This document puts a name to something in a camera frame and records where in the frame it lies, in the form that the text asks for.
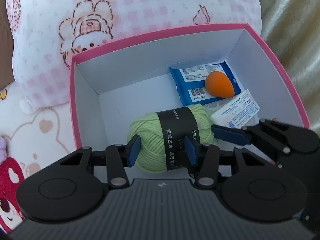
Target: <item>pink and white fabric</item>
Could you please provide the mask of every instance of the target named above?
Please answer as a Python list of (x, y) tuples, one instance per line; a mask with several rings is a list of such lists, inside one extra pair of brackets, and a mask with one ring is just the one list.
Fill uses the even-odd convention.
[(6, 0), (15, 80), (34, 108), (68, 101), (71, 57), (124, 37), (185, 25), (249, 23), (259, 0)]

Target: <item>gold satin fabric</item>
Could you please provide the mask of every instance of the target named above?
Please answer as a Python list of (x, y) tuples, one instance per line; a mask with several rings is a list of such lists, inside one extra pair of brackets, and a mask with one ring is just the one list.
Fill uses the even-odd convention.
[(261, 37), (276, 54), (320, 135), (320, 0), (260, 0)]

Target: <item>barcode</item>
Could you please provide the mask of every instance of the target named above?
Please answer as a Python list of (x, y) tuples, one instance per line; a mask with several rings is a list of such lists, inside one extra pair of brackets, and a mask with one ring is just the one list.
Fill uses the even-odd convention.
[(228, 126), (229, 126), (230, 128), (236, 128), (232, 121), (228, 122)]
[(203, 88), (195, 88), (195, 89), (191, 89), (191, 94), (195, 97), (195, 96), (199, 96), (199, 95), (204, 95), (205, 92), (204, 92)]

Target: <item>blue plastic packaging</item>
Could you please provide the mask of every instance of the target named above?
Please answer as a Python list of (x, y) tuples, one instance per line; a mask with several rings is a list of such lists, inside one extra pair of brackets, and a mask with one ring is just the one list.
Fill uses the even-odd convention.
[(204, 81), (212, 71), (223, 72), (231, 81), (235, 96), (241, 93), (237, 80), (233, 76), (226, 62), (219, 64), (205, 64), (191, 68), (175, 69), (169, 67), (172, 78), (183, 106), (208, 104), (223, 98), (211, 96), (204, 88)]

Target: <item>yarn skein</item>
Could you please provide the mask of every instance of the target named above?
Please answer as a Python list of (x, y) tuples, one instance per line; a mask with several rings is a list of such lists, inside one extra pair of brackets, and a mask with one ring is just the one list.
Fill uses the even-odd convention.
[[(201, 104), (191, 105), (188, 108), (196, 119), (200, 143), (214, 143), (211, 125), (207, 109)], [(164, 150), (164, 139), (159, 117), (156, 113), (134, 121), (130, 126), (128, 141), (135, 134), (141, 137), (141, 150), (136, 160), (136, 165), (145, 171), (166, 171), (166, 158)]]

